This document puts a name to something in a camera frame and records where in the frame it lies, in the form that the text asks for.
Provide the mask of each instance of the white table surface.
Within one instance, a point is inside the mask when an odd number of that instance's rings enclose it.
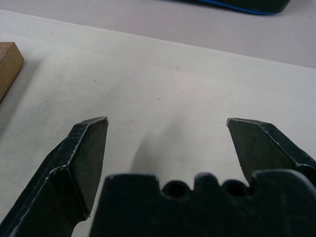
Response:
[[[194,0],[0,0],[0,9],[316,68],[316,0],[256,16]]]
[[[272,122],[316,157],[315,69],[2,10],[0,41],[25,58],[0,104],[0,220],[72,126],[93,117],[110,120],[102,179],[245,181],[229,117]]]

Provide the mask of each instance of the black metal jaw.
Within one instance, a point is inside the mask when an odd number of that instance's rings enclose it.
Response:
[[[91,211],[105,146],[105,118],[77,124],[52,151],[0,225],[0,236],[71,236]],[[250,187],[209,173],[194,189],[153,175],[105,180],[90,237],[312,237],[316,162],[272,124],[227,121]]]

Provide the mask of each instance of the wooden block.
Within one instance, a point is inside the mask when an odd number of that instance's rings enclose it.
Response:
[[[14,82],[24,58],[14,42],[0,42],[0,102]]]

